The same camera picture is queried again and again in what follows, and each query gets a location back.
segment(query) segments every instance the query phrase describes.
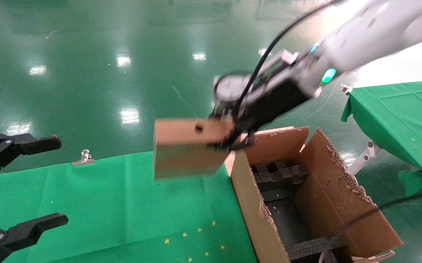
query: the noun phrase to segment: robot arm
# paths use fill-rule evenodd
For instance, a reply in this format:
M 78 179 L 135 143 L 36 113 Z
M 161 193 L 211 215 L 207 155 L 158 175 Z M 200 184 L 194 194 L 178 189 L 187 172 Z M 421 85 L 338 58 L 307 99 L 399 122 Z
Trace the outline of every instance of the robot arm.
M 336 76 L 422 42 L 422 1 L 371 0 L 320 46 L 300 58 L 296 77 L 308 95 L 330 68 Z
M 262 125 L 318 97 L 326 73 L 332 73 L 330 79 L 336 78 L 420 42 L 422 1 L 371 0 L 310 51 L 293 54 L 283 50 L 265 62 L 239 108 L 236 102 L 250 74 L 216 77 L 211 116 L 234 121 L 234 130 L 218 148 L 229 151 L 251 145 L 253 132 Z M 245 131 L 247 139 L 234 145 Z

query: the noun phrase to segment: cardboard box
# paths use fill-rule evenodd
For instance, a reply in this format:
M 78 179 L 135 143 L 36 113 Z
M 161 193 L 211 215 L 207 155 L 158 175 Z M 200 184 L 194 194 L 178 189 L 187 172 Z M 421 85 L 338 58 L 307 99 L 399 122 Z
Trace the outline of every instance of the cardboard box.
M 196 125 L 202 129 L 196 131 Z M 227 153 L 209 148 L 208 144 L 222 141 L 231 128 L 231 123 L 209 119 L 157 120 L 155 178 L 215 172 Z M 291 238 L 291 242 L 307 237 L 332 237 L 344 224 L 376 208 L 356 178 L 347 173 L 343 160 L 323 132 L 318 129 L 305 145 L 308 135 L 308 127 L 259 131 L 256 145 L 228 156 L 225 161 L 260 263 L 290 262 L 282 237 Z M 269 165 L 275 161 L 284 161 L 287 166 L 299 165 L 308 172 L 306 180 L 295 191 L 293 201 L 285 202 L 293 203 L 286 210 L 292 209 L 294 217 L 282 225 L 275 224 L 277 215 L 271 215 L 270 211 L 278 210 L 265 205 L 261 191 L 286 187 L 285 182 L 257 185 L 251 170 L 253 165 Z M 295 228 L 306 228 L 306 233 L 293 232 L 288 226 L 296 223 L 303 226 Z M 341 253 L 347 254 L 347 262 L 351 262 L 351 256 L 356 257 L 357 263 L 390 258 L 394 255 L 391 249 L 403 244 L 380 211 L 352 225 L 343 237 L 347 249 Z M 385 251 L 390 252 L 375 257 Z
M 282 160 L 288 166 L 306 168 L 308 178 L 295 193 L 294 201 L 311 238 L 332 237 L 344 224 L 376 208 L 356 178 L 346 172 L 343 160 L 323 132 L 318 129 L 305 145 L 308 135 L 308 127 L 261 131 L 256 145 L 235 155 L 231 181 L 260 263 L 290 260 L 271 216 L 273 208 L 265 205 L 251 165 Z M 389 258 L 394 255 L 390 250 L 403 244 L 380 211 L 351 226 L 343 237 L 350 256 L 358 257 L 356 262 Z M 375 258 L 385 251 L 390 253 Z

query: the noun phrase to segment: green table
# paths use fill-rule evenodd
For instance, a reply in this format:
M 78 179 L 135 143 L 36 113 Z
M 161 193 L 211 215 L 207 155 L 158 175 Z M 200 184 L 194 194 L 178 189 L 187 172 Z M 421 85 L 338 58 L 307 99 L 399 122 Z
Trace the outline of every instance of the green table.
M 341 118 L 353 115 L 378 146 L 422 172 L 422 81 L 355 88 Z M 401 172 L 407 195 L 422 187 L 422 173 Z
M 256 263 L 225 168 L 156 182 L 146 152 L 0 174 L 0 228 L 56 212 L 69 223 L 5 263 Z

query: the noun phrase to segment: cable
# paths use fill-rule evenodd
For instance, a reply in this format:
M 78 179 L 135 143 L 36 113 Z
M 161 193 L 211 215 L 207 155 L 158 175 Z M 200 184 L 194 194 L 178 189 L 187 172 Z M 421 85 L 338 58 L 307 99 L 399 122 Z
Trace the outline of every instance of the cable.
M 255 81 L 256 75 L 258 75 L 258 72 L 260 71 L 261 67 L 263 66 L 263 63 L 265 62 L 266 58 L 268 57 L 268 55 L 270 54 L 270 52 L 274 48 L 274 46 L 279 42 L 279 40 L 281 40 L 281 38 L 283 38 L 284 35 L 286 35 L 287 32 L 289 32 L 291 29 L 293 29 L 300 22 L 306 20 L 307 18 L 309 18 L 310 16 L 320 12 L 321 10 L 329 7 L 330 5 L 334 5 L 334 4 L 340 3 L 342 1 L 345 1 L 345 0 L 333 0 L 331 2 L 327 2 L 323 5 L 320 5 L 319 7 L 305 13 L 303 16 L 301 16 L 300 18 L 298 18 L 297 20 L 295 20 L 294 22 L 292 22 L 291 24 L 286 26 L 286 28 L 284 28 L 281 32 L 279 32 L 279 34 L 273 39 L 273 41 L 268 46 L 268 48 L 266 49 L 263 56 L 260 58 L 260 61 L 258 61 L 258 64 L 256 65 L 256 68 L 253 71 L 252 76 L 248 80 L 248 83 L 245 86 L 245 89 L 242 92 L 242 95 L 240 96 L 240 98 L 236 102 L 236 104 L 234 105 L 233 115 L 234 114 L 237 115 L 239 113 L 239 108 L 242 104 L 242 101 L 243 101 L 244 97 L 247 95 L 248 91 L 250 90 L 250 87 L 253 84 L 253 81 Z
M 422 198 L 422 194 L 413 195 L 413 196 L 410 196 L 410 197 L 399 198 L 399 199 L 394 200 L 392 202 L 389 202 L 389 203 L 386 203 L 384 205 L 381 205 L 381 206 L 379 206 L 377 208 L 373 208 L 372 210 L 367 211 L 367 212 L 363 213 L 362 215 L 356 217 L 355 219 L 351 220 L 350 222 L 346 223 L 341 228 L 341 230 L 339 231 L 339 233 L 337 233 L 334 236 L 341 235 L 344 231 L 346 231 L 348 228 L 350 228 L 351 226 L 353 226 L 355 223 L 358 223 L 360 220 L 363 220 L 363 219 L 365 219 L 365 218 L 373 215 L 374 213 L 380 211 L 381 209 L 386 209 L 386 208 L 389 208 L 390 206 L 393 206 L 393 205 L 398 205 L 400 203 L 405 203 L 406 201 L 418 200 L 418 199 L 421 199 L 421 198 Z

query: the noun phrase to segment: table leg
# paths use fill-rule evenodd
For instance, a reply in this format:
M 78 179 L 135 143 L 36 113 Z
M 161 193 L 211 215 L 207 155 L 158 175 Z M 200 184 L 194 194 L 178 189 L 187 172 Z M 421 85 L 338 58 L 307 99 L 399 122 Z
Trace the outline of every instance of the table leg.
M 353 162 L 353 164 L 348 168 L 348 173 L 351 175 L 356 175 L 370 159 L 375 158 L 377 153 L 381 150 L 375 142 L 368 141 L 367 149 Z

